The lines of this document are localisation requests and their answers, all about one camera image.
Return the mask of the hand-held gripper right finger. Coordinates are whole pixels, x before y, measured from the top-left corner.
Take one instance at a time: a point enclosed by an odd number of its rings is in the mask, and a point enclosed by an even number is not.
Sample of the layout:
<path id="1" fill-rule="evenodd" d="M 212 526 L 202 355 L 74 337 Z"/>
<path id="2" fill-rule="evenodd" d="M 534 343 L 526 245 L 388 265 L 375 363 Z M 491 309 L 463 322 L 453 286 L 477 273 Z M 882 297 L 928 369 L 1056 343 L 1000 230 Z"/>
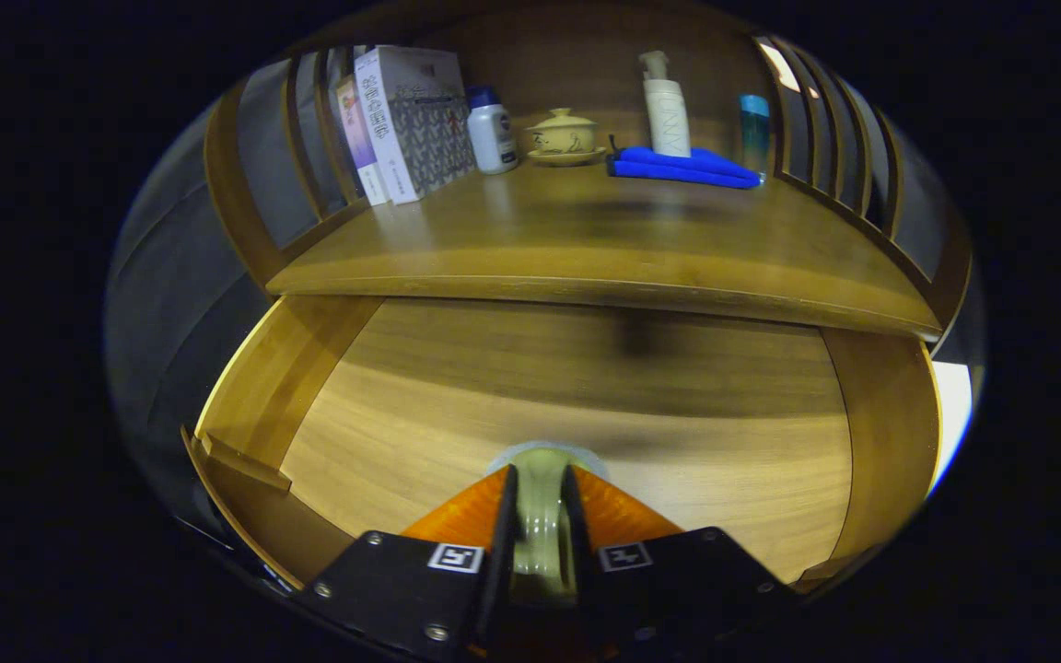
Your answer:
<path id="1" fill-rule="evenodd" d="M 573 463 L 563 505 L 599 662 L 724 662 L 738 636 L 799 607 L 800 594 L 723 529 L 683 529 Z"/>

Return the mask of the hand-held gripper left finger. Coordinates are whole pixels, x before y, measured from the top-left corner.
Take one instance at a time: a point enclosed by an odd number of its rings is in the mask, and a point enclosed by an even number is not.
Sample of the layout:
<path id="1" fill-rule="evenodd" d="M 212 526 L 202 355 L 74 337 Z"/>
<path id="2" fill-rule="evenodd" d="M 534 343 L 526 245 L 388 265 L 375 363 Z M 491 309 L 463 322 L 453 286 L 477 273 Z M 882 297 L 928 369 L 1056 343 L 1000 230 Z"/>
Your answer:
<path id="1" fill-rule="evenodd" d="M 512 579 L 518 488 L 507 465 L 434 509 L 442 519 L 487 499 L 464 537 L 363 534 L 296 593 L 296 609 L 370 662 L 483 662 Z"/>

